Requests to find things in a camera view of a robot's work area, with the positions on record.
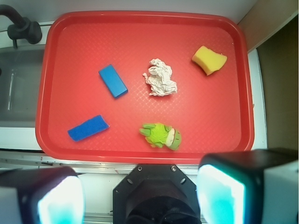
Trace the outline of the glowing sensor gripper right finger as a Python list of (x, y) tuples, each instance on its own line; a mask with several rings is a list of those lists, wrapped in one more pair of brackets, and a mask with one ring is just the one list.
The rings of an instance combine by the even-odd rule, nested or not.
[(296, 224), (299, 153), (286, 148), (206, 154), (197, 198), (209, 224)]

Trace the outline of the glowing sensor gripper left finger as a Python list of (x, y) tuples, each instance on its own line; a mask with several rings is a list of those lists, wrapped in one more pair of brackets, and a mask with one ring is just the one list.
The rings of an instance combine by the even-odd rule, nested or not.
[(85, 194), (71, 167), (0, 172), (2, 224), (82, 224)]

